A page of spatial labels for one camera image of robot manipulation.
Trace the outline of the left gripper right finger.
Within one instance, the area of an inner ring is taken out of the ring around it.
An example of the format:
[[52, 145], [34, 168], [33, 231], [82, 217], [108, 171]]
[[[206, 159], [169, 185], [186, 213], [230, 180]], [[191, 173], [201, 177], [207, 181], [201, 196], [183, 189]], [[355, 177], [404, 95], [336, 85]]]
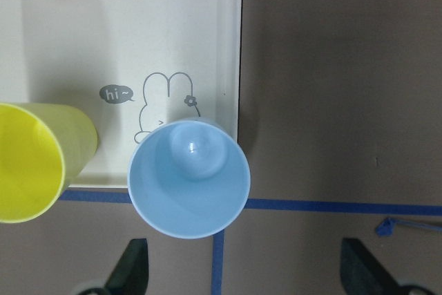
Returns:
[[400, 286], [357, 238], [340, 248], [340, 281], [346, 294], [400, 294]]

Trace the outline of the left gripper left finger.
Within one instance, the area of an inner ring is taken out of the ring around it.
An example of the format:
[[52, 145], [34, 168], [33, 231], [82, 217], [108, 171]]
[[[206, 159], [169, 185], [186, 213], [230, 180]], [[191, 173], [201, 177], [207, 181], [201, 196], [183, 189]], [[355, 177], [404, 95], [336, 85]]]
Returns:
[[105, 294], [145, 294], [148, 287], [148, 242], [129, 241], [104, 285]]

